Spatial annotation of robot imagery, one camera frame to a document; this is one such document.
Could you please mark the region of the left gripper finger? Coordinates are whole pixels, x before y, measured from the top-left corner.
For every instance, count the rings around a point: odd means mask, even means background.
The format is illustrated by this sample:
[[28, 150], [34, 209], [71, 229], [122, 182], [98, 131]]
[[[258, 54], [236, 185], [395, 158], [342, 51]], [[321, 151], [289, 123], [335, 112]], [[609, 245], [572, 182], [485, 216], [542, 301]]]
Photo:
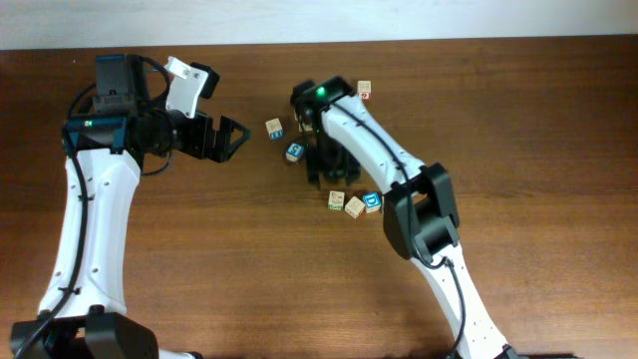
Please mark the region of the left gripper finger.
[[[240, 137], [232, 139], [234, 132], [240, 132]], [[226, 116], [220, 117], [218, 129], [218, 144], [223, 150], [238, 150], [250, 139], [251, 131], [246, 126]]]
[[231, 159], [243, 144], [244, 137], [240, 137], [232, 142], [230, 135], [217, 134], [214, 145], [208, 154], [208, 158], [216, 163], [225, 163]]

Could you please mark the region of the blue D block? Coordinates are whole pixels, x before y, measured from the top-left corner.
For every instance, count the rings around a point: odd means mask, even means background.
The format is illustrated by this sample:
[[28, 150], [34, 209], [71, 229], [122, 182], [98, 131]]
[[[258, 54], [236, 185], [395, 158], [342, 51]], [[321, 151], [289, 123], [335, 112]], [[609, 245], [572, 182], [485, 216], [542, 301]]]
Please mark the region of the blue D block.
[[362, 201], [367, 213], [379, 211], [383, 205], [382, 197], [375, 191], [365, 193], [362, 196]]

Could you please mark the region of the block with blue T side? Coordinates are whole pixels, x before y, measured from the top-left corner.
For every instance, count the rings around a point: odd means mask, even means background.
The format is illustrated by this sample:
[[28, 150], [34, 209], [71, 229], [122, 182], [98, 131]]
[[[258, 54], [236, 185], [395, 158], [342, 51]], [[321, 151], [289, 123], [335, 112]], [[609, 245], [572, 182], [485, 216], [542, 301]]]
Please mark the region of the block with blue T side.
[[356, 196], [352, 196], [344, 206], [344, 210], [354, 219], [357, 219], [364, 211], [366, 205]]

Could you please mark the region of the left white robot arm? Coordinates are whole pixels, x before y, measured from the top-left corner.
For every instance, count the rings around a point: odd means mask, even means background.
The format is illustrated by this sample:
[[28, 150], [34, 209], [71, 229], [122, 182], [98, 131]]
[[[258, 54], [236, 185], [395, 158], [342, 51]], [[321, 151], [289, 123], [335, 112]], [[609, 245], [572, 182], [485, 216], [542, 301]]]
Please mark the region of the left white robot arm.
[[56, 262], [37, 317], [17, 322], [17, 358], [165, 358], [155, 334], [130, 319], [124, 256], [130, 209], [146, 156], [175, 153], [224, 163], [249, 129], [201, 112], [218, 74], [196, 62], [104, 55], [62, 129], [67, 199]]

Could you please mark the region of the block 5 with green side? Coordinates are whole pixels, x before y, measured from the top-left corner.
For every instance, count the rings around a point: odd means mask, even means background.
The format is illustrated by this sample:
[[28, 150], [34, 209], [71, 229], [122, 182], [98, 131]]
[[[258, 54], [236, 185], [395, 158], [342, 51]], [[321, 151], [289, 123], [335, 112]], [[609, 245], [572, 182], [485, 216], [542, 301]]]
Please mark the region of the block 5 with green side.
[[328, 208], [342, 210], [345, 203], [345, 194], [342, 191], [331, 190], [328, 197]]

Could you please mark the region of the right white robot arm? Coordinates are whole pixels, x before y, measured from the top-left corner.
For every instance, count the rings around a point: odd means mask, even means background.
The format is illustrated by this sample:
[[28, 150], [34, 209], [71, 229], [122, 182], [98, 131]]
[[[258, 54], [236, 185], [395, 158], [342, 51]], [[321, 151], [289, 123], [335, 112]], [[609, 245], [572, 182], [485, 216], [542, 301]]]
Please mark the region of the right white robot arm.
[[517, 357], [469, 274], [447, 170], [439, 163], [428, 166], [403, 149], [341, 77], [297, 85], [290, 105], [300, 127], [313, 131], [306, 153], [309, 182], [352, 183], [367, 172], [377, 185], [385, 235], [432, 288], [455, 336], [451, 357]]

